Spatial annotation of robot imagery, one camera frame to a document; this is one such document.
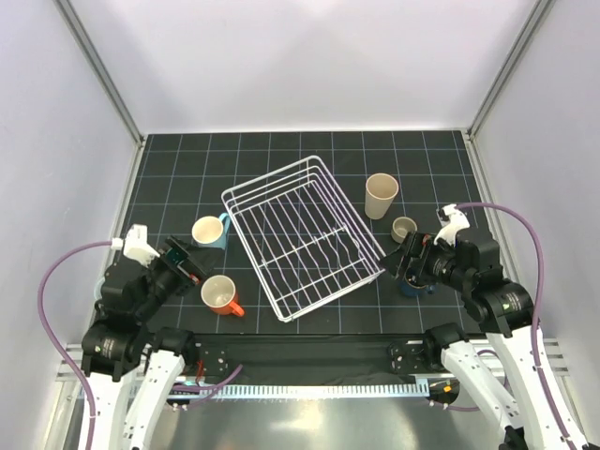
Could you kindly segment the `light blue mug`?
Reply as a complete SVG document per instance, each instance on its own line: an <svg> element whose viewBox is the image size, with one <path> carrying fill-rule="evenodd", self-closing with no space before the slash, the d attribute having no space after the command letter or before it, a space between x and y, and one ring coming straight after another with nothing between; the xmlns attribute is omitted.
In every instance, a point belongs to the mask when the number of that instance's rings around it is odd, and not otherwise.
<svg viewBox="0 0 600 450"><path fill-rule="evenodd" d="M191 229L191 236L201 248L227 247L227 233L231 226L231 218L227 213L218 217L205 216L196 220Z"/></svg>

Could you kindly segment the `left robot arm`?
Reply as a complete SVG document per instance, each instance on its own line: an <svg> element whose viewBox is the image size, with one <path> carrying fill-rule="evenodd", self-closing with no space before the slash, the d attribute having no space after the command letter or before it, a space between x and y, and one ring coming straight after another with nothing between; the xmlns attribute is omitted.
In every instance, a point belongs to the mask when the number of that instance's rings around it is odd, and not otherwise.
<svg viewBox="0 0 600 450"><path fill-rule="evenodd" d="M112 240L112 248L138 263L138 276L120 288L103 288L97 318L82 339L84 391L90 437L85 449L146 449L179 375L195 370L193 332L149 321L167 300L208 279L222 254L169 237L152 248L141 232Z"/></svg>

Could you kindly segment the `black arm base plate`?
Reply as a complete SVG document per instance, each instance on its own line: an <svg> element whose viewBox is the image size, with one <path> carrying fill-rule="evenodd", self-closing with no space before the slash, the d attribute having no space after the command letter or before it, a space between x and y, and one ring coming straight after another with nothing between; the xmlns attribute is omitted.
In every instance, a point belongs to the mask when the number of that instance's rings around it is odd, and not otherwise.
<svg viewBox="0 0 600 450"><path fill-rule="evenodd" d="M447 376L418 334L197 334L210 381L241 367L237 384L367 385Z"/></svg>

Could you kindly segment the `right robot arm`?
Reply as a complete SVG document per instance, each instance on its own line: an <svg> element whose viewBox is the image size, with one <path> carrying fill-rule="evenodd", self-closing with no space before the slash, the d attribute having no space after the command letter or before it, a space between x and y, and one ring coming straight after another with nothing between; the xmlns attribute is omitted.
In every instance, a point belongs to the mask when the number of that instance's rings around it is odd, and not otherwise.
<svg viewBox="0 0 600 450"><path fill-rule="evenodd" d="M380 266L414 287L444 285L461 297L502 364L502 384L482 362L473 342L455 323L428 329L422 359L433 371L448 371L496 428L501 449L592 449L568 410L533 326L533 300L505 277L500 246L491 233L466 229L450 245L411 232L382 257Z"/></svg>

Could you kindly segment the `orange mug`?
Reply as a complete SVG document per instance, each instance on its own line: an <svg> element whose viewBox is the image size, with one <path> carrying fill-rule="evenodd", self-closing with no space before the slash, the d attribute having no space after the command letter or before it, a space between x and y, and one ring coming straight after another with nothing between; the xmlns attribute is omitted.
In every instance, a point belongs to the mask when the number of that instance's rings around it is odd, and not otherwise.
<svg viewBox="0 0 600 450"><path fill-rule="evenodd" d="M204 281L201 286L201 299L216 314L236 317L245 315L239 304L237 288L230 277L217 275Z"/></svg>

